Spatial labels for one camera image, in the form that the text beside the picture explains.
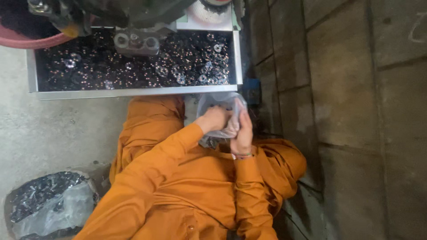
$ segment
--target concrete floor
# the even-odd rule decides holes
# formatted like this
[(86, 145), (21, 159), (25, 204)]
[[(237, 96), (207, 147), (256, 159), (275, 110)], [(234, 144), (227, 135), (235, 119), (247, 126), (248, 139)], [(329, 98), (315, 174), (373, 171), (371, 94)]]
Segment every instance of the concrete floor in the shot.
[[(40, 101), (28, 93), (25, 51), (0, 47), (0, 197), (67, 167), (108, 164), (128, 97)], [(7, 236), (3, 207), (0, 236)]]

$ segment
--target metal parts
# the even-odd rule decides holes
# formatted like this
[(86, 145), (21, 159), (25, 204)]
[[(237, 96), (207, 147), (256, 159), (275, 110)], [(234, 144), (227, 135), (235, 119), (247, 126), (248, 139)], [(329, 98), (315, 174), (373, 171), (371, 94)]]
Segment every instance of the metal parts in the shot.
[(167, 34), (176, 32), (176, 22), (158, 23), (152, 28), (116, 28), (114, 44), (118, 53), (125, 56), (153, 56), (160, 50), (160, 40)]

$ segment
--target cuff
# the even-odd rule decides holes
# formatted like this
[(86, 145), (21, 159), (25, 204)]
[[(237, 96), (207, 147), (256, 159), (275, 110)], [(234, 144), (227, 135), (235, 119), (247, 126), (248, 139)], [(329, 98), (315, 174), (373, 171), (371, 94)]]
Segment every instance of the cuff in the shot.
[(260, 182), (263, 183), (255, 157), (234, 160), (236, 167), (236, 182)]

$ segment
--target sleeve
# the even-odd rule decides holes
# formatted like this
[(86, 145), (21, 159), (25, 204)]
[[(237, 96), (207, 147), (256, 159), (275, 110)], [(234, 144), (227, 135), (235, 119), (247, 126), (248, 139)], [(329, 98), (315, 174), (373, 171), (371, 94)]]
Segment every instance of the sleeve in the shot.
[(264, 182), (255, 157), (235, 160), (237, 235), (245, 240), (277, 239)]
[(135, 158), (116, 176), (74, 240), (130, 239), (144, 224), (160, 183), (185, 161), (186, 153), (202, 137), (202, 129), (192, 123)]

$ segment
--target red basin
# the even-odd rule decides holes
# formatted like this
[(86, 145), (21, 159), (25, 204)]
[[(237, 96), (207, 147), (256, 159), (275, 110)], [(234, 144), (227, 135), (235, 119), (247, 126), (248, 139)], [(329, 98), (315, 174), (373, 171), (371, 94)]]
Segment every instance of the red basin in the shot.
[(63, 33), (57, 34), (55, 36), (43, 39), (29, 39), (24, 35), (17, 34), (13, 30), (6, 29), (0, 25), (0, 45), (13, 48), (22, 48), (22, 49), (39, 49), (46, 47), (53, 47), (64, 42), (71, 40), (65, 36)]

